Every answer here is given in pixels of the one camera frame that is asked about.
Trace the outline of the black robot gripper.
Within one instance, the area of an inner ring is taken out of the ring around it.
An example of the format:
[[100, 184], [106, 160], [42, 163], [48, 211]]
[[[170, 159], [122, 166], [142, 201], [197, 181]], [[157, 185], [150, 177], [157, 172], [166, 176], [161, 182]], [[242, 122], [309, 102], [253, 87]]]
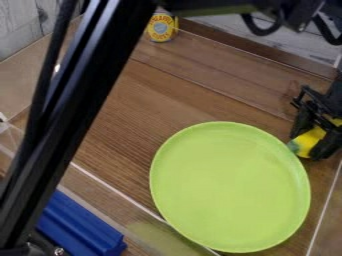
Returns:
[[313, 129], [310, 158], [328, 159], [342, 148], [342, 127], [337, 127], [329, 121], [329, 119], [342, 119], [342, 84], [332, 84], [326, 93], [304, 85], [300, 95], [293, 98], [292, 105], [297, 108], [298, 114], [290, 138], [294, 139]]

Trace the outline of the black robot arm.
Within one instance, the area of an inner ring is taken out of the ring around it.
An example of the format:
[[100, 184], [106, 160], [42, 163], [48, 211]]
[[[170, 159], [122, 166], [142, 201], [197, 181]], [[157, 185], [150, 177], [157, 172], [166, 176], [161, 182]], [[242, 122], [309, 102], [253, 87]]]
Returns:
[[[342, 0], [157, 0], [178, 15], [234, 13], [262, 37], [281, 27], [301, 33], [313, 24], [325, 41], [342, 46]], [[297, 156], [322, 160], [342, 150], [342, 70], [326, 92], [301, 87], [293, 98], [297, 116], [289, 146]]]

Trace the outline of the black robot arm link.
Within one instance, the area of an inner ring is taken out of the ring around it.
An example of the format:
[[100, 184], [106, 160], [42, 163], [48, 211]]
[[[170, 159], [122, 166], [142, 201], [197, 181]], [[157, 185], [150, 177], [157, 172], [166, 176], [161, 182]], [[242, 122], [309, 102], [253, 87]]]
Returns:
[[63, 49], [75, 4], [62, 5], [24, 137], [0, 182], [0, 256], [46, 256], [32, 231], [158, 7], [155, 0], [92, 0]]

